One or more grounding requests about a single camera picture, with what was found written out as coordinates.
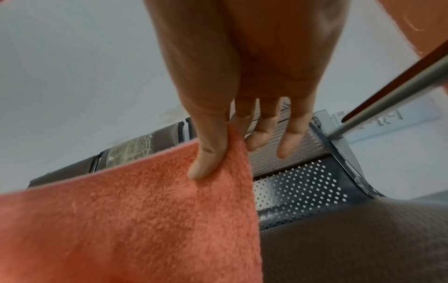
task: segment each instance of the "brown fabric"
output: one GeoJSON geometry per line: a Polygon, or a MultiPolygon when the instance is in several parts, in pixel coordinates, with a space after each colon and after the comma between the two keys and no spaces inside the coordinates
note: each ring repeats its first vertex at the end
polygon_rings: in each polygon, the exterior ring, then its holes
{"type": "Polygon", "coordinates": [[[448,282],[448,207],[392,199],[261,232],[264,282],[448,282]]]}

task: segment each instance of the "terry cloth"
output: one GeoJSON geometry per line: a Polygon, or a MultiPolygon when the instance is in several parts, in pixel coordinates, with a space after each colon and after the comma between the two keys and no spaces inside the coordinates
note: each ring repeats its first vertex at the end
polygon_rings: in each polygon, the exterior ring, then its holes
{"type": "Polygon", "coordinates": [[[261,283],[243,141],[203,180],[198,143],[0,197],[0,282],[261,283]]]}

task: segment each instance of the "pink towel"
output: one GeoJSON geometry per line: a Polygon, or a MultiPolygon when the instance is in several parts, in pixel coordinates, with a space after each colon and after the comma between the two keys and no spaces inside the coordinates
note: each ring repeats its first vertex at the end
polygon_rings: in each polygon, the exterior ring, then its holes
{"type": "Polygon", "coordinates": [[[0,282],[261,283],[244,143],[193,181],[197,148],[1,196],[0,282]]]}

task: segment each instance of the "gray metal bar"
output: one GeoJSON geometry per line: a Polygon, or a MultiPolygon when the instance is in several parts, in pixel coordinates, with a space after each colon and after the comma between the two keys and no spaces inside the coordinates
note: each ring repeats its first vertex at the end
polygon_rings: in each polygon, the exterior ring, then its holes
{"type": "Polygon", "coordinates": [[[391,109],[398,108],[432,89],[441,86],[448,80],[448,56],[443,57],[409,81],[391,91],[353,118],[327,134],[329,139],[340,138],[391,109]]]}

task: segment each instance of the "fingernail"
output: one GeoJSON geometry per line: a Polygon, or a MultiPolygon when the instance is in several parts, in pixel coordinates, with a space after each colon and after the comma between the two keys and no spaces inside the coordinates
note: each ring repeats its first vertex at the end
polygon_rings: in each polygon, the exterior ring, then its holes
{"type": "Polygon", "coordinates": [[[193,162],[193,164],[190,166],[190,169],[188,169],[187,177],[190,179],[198,179],[200,170],[201,168],[199,162],[193,162]]]}

